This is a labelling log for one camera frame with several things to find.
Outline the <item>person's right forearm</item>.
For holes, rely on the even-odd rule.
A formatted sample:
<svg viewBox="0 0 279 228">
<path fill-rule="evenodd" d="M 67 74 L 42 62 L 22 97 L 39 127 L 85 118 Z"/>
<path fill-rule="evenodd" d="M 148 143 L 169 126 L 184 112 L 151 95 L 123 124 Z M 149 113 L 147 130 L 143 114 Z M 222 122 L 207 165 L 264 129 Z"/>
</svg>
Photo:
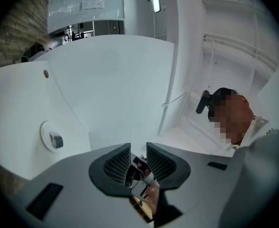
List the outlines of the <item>person's right forearm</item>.
<svg viewBox="0 0 279 228">
<path fill-rule="evenodd" d="M 146 203 L 151 208 L 152 214 L 156 214 L 158 208 L 158 199 L 159 199 L 159 184 L 157 181 L 153 182 L 148 186 L 146 191 Z"/>
</svg>

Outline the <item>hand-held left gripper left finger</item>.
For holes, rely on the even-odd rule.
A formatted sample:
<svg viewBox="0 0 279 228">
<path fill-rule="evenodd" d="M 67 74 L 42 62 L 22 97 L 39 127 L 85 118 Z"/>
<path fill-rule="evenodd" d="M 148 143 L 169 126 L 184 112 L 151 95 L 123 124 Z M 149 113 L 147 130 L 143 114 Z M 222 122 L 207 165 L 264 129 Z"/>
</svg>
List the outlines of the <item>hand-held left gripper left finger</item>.
<svg viewBox="0 0 279 228">
<path fill-rule="evenodd" d="M 92 183 L 107 196 L 130 197 L 126 176 L 130 167 L 130 143 L 106 147 L 110 151 L 95 159 L 89 167 Z"/>
</svg>

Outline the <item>white box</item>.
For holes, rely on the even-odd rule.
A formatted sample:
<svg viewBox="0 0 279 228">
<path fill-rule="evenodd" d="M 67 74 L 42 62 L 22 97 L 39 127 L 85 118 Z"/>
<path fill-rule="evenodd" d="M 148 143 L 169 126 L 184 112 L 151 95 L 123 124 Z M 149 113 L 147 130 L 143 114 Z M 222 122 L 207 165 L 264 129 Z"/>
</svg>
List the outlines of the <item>white box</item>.
<svg viewBox="0 0 279 228">
<path fill-rule="evenodd" d="M 64 145 L 62 136 L 57 132 L 50 132 L 50 141 L 54 149 L 62 148 Z"/>
</svg>

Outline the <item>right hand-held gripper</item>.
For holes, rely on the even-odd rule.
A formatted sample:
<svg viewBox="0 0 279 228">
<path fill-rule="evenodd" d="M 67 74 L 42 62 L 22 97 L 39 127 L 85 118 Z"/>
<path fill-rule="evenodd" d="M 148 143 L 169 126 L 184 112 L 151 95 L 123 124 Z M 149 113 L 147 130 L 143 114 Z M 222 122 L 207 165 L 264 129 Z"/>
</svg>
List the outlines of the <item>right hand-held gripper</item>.
<svg viewBox="0 0 279 228">
<path fill-rule="evenodd" d="M 147 162 L 138 156 L 132 156 L 125 181 L 125 186 L 131 190 L 132 195 L 142 197 L 154 182 L 156 178 Z"/>
</svg>

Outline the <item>person's white shirt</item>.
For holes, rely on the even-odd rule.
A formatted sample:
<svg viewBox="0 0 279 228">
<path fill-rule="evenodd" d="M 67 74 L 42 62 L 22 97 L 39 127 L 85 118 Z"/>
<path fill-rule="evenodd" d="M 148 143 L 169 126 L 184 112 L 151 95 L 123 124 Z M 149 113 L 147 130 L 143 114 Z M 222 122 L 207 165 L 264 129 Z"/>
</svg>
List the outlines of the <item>person's white shirt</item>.
<svg viewBox="0 0 279 228">
<path fill-rule="evenodd" d="M 237 149 L 249 146 L 256 139 L 270 134 L 274 130 L 275 129 L 270 121 L 262 118 L 261 116 L 258 116 L 255 120 L 251 122 L 240 144 L 229 144 L 223 149 L 214 153 L 214 155 L 232 157 Z"/>
</svg>

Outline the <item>black bag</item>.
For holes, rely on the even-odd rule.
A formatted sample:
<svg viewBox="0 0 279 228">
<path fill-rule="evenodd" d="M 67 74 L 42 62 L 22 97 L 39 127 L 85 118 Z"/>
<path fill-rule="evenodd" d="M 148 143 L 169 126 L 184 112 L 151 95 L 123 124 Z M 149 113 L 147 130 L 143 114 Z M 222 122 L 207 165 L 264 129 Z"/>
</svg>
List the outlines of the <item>black bag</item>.
<svg viewBox="0 0 279 228">
<path fill-rule="evenodd" d="M 33 61 L 39 56 L 45 54 L 45 48 L 39 42 L 35 42 L 25 53 L 20 57 L 21 63 Z"/>
</svg>

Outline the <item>glass balustrade panel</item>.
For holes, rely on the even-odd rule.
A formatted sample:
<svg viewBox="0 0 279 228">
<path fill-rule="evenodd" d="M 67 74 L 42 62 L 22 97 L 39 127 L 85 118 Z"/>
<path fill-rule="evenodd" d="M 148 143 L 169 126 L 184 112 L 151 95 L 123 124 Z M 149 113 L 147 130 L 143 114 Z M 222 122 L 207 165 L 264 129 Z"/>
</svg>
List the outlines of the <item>glass balustrade panel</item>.
<svg viewBox="0 0 279 228">
<path fill-rule="evenodd" d="M 124 20 L 123 0 L 49 0 L 47 30 L 99 20 Z"/>
</svg>

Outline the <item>clear glass bowl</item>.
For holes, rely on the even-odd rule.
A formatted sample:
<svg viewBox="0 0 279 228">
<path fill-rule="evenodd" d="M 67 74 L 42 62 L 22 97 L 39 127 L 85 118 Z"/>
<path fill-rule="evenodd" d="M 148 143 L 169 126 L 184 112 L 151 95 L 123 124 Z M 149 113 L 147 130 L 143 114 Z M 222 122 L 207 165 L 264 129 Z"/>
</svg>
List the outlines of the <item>clear glass bowl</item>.
<svg viewBox="0 0 279 228">
<path fill-rule="evenodd" d="M 40 138 L 44 146 L 51 152 L 57 152 L 59 149 L 54 149 L 50 141 L 50 132 L 57 132 L 61 135 L 59 127 L 52 121 L 44 121 L 40 126 Z"/>
</svg>

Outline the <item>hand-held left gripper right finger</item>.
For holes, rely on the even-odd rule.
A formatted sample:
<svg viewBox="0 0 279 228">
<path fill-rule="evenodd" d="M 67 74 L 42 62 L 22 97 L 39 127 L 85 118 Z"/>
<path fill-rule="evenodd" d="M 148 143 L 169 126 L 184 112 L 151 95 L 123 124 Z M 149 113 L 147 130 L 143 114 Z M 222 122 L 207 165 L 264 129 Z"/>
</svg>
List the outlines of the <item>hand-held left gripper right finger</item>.
<svg viewBox="0 0 279 228">
<path fill-rule="evenodd" d="M 182 158 L 175 156 L 155 144 L 148 142 L 147 163 L 159 184 L 159 197 L 154 227 L 159 228 L 183 213 L 168 203 L 165 191 L 178 189 L 190 176 L 190 165 Z"/>
</svg>

